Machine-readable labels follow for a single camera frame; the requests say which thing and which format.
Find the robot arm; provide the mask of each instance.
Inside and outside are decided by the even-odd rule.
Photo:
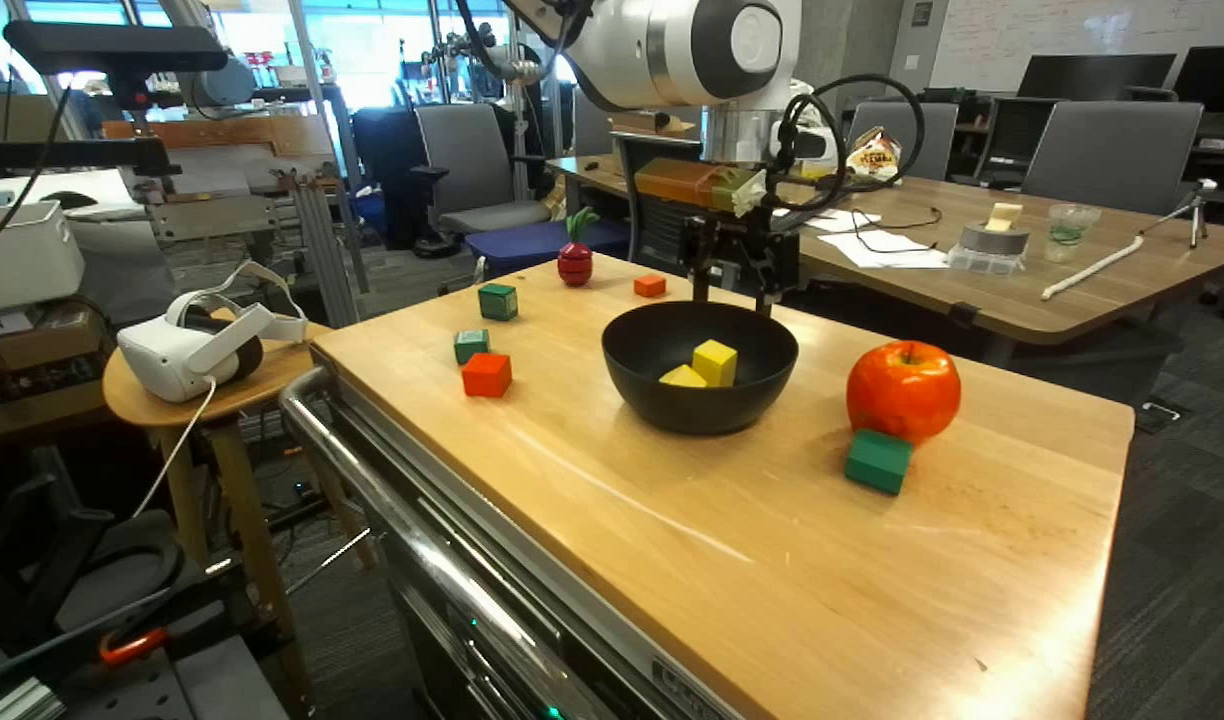
[[[808,83],[799,0],[506,0],[608,106],[704,106],[708,159],[757,159],[769,112]]]

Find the stool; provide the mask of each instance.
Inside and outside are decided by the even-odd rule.
[[[627,228],[613,224],[613,220],[588,224],[578,230],[578,239],[591,251],[608,251],[608,255],[627,251]],[[520,224],[520,228],[470,230],[470,237],[463,237],[463,244],[475,255],[482,255],[488,277],[500,277],[500,270],[514,270],[514,267],[527,267],[527,262],[554,260],[560,247],[567,244],[567,230],[565,230],[565,224]]]
[[[307,347],[293,342],[269,342],[262,361],[252,374],[234,385],[218,385],[211,404],[200,416],[200,437],[206,438],[217,456],[217,476],[218,476],[218,500],[232,511],[232,526],[240,535],[245,568],[256,583],[256,601],[269,610],[269,619],[279,628],[284,652],[279,652],[279,670],[294,689],[294,702],[307,707],[307,670],[304,654],[294,645],[293,628],[293,609],[288,590],[279,581],[279,560],[261,511],[256,496],[256,476],[252,460],[240,437],[240,413],[272,404],[294,374],[310,368]],[[148,430],[159,456],[166,456],[195,413],[200,398],[187,404],[164,404],[140,386],[133,374],[125,352],[112,352],[101,374],[103,404],[125,419]],[[345,507],[341,483],[333,476],[321,476],[325,500],[333,502],[335,518],[355,535],[362,525]],[[206,554],[206,525],[202,525],[202,502],[195,496],[195,476],[191,476],[191,456],[187,449],[174,451],[166,467],[166,491],[171,491],[171,511],[174,511],[174,538],[187,554],[202,560]]]

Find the floor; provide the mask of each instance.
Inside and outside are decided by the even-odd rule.
[[[470,277],[469,260],[369,251],[369,303],[407,303]],[[1118,590],[1108,601],[1087,717],[1224,720],[1224,315],[1177,303],[1185,347],[1157,374],[1177,424],[1136,437],[1118,515]],[[288,465],[261,467],[288,487]],[[288,581],[325,560],[341,533],[315,515],[279,535]],[[416,658],[382,581],[348,560],[293,595],[321,717],[426,717],[412,702]]]

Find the computer monitor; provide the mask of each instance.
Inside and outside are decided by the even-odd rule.
[[[1224,44],[1189,49],[1172,90],[1204,103],[1209,112],[1224,112]]]
[[[1165,88],[1172,53],[1157,56],[1030,56],[1015,96],[1124,100],[1136,88]]]

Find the small green cube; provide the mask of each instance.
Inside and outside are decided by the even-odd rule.
[[[850,483],[874,487],[885,496],[894,496],[904,483],[913,444],[878,430],[855,430],[847,444],[844,476]]]
[[[481,315],[482,318],[520,315],[520,290],[513,284],[481,284]]]
[[[451,334],[451,354],[463,364],[469,354],[488,352],[488,329],[458,329]]]

